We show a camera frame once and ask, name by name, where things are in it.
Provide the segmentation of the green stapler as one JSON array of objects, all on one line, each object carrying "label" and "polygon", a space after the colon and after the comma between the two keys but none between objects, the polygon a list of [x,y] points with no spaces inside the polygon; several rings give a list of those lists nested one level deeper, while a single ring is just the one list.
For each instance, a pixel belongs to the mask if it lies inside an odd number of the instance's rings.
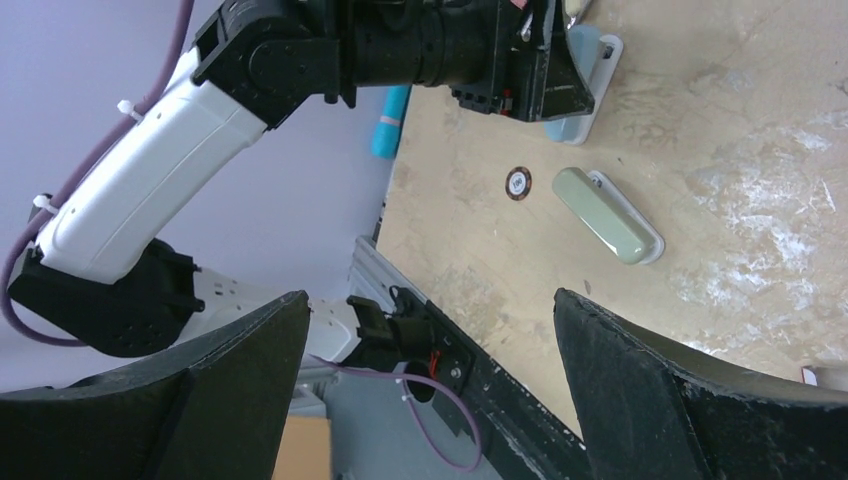
[{"label": "green stapler", "polygon": [[662,235],[603,172],[565,168],[552,191],[621,263],[647,265],[663,255]]}]

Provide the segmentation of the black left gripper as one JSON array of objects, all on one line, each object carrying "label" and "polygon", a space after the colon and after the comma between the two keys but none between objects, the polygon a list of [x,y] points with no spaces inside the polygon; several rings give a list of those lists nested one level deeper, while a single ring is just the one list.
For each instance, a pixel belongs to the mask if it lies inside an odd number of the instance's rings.
[{"label": "black left gripper", "polygon": [[474,22],[458,52],[471,76],[450,83],[460,107],[529,123],[594,111],[563,1],[467,1],[464,11]]}]

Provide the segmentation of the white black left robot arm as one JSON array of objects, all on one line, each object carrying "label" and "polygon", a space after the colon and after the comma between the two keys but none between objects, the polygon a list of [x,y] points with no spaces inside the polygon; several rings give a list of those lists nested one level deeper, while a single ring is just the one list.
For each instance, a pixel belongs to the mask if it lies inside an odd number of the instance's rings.
[{"label": "white black left robot arm", "polygon": [[23,336],[138,358],[274,298],[198,266],[162,228],[308,98],[354,107],[372,86],[448,86],[459,106],[522,122],[590,114],[569,34],[583,1],[225,1],[189,37],[180,6],[140,102],[52,195],[33,202],[1,270]]}]

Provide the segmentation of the red white staple box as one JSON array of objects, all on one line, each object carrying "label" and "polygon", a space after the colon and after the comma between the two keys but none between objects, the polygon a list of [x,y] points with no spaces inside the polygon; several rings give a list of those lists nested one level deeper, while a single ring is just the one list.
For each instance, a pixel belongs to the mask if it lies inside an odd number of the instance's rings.
[{"label": "red white staple box", "polygon": [[847,391],[846,365],[806,365],[801,368],[801,375],[804,384]]}]

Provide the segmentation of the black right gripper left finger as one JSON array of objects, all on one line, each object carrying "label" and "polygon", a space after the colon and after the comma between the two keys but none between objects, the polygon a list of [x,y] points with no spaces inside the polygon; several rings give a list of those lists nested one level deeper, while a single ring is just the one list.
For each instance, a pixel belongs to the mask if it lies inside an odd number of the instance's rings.
[{"label": "black right gripper left finger", "polygon": [[310,322],[290,292],[65,388],[1,397],[5,479],[269,479]]}]

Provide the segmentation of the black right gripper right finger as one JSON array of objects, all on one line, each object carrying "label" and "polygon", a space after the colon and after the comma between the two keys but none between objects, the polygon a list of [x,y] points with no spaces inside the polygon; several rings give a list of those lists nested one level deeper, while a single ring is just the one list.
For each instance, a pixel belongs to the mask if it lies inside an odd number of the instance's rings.
[{"label": "black right gripper right finger", "polygon": [[847,395],[750,370],[559,289],[553,322],[597,479],[843,479]]}]

